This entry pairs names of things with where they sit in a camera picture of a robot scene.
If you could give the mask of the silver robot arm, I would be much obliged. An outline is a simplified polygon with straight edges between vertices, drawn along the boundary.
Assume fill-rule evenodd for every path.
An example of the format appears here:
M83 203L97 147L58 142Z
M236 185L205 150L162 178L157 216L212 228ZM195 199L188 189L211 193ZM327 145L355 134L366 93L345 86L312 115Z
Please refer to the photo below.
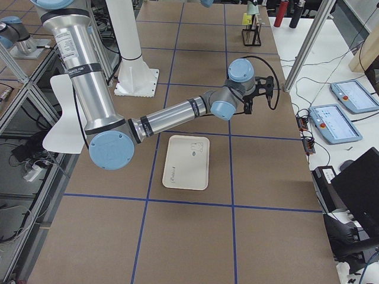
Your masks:
M213 2L214 2L213 0L200 0L200 3L202 4L202 6L206 8L211 7Z
M55 38L72 82L74 100L83 109L87 121L83 139L90 158L102 169L121 169L131 161L136 144L198 117L213 115L228 121L237 113L239 103L243 104L243 112L250 114L256 96L265 96L269 108L277 107L277 76L256 76L247 56L230 64L220 90L137 120L126 120L115 110L107 78L89 37L88 1L35 1L34 5L43 27Z

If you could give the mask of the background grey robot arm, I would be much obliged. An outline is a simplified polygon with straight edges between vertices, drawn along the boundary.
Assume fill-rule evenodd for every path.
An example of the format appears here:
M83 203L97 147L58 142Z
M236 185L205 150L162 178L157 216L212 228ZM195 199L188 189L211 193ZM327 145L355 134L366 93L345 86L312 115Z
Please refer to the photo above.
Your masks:
M1 18L1 44L17 59L37 59L50 47L49 39L34 38L16 16Z

